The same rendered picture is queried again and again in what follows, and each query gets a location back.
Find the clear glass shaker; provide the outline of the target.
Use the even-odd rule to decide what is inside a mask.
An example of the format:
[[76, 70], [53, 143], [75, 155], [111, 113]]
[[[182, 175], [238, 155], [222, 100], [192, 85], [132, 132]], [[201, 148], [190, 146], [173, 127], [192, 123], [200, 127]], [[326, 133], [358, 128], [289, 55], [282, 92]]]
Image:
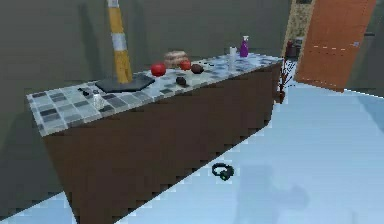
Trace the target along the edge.
[[104, 100], [97, 90], [93, 91], [93, 105], [97, 110], [100, 110], [104, 107]]

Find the orange room door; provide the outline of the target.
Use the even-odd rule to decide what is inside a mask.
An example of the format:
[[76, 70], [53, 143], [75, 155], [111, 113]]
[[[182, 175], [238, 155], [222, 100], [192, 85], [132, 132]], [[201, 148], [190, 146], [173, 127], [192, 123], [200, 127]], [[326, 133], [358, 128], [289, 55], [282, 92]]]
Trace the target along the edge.
[[376, 0], [313, 0], [295, 81], [343, 92]]

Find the yellow and white striped post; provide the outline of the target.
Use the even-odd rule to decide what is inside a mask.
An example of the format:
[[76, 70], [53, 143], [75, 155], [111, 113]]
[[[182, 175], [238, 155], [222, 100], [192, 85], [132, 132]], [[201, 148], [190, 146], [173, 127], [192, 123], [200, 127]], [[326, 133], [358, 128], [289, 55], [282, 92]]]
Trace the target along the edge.
[[134, 75], [131, 70], [126, 35], [119, 0], [106, 0], [111, 30], [116, 76], [98, 81], [96, 86], [106, 93], [140, 91], [155, 82], [146, 75]]

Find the red twig house plant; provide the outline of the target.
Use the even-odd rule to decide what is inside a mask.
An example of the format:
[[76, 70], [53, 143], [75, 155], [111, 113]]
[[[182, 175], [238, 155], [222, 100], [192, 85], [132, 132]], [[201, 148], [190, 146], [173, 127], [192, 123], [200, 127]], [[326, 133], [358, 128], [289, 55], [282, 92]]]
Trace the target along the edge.
[[294, 63], [288, 59], [283, 60], [282, 68], [280, 70], [278, 91], [275, 97], [275, 101], [282, 104], [285, 98], [285, 91], [287, 83], [292, 79], [291, 71], [294, 68]]

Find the tan bread loaf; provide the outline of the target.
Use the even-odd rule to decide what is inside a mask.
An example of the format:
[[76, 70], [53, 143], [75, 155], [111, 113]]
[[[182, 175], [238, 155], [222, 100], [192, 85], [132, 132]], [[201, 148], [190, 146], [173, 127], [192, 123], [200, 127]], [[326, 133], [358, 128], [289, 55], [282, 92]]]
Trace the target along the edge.
[[185, 51], [170, 51], [164, 55], [164, 64], [167, 68], [178, 68], [187, 59], [188, 55]]

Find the purple spray bottle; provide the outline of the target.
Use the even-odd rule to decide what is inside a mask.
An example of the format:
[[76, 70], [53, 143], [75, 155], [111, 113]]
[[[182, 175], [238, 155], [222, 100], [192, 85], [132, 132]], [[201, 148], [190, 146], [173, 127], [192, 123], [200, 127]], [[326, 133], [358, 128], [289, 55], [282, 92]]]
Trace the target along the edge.
[[249, 37], [248, 36], [244, 36], [243, 37], [243, 40], [242, 40], [242, 43], [241, 43], [241, 46], [240, 46], [240, 56], [241, 57], [247, 57], [248, 56], [248, 39]]

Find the dark red bin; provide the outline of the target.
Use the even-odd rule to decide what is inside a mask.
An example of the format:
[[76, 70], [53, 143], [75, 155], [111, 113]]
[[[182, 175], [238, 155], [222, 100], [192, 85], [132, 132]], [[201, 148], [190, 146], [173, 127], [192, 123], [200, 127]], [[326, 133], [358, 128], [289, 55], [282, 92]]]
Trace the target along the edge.
[[287, 41], [285, 56], [287, 58], [295, 58], [297, 56], [297, 49], [293, 40]]

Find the brown counter with tiled top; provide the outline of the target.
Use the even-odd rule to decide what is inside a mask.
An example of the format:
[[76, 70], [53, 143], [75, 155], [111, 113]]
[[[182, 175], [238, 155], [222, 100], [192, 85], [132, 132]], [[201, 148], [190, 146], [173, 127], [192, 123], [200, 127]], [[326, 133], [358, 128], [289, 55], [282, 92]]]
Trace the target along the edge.
[[[78, 224], [115, 224], [268, 125], [280, 58], [218, 56], [200, 64], [201, 74], [170, 69], [134, 93], [88, 82], [28, 95]], [[100, 110], [94, 90], [104, 100]]]

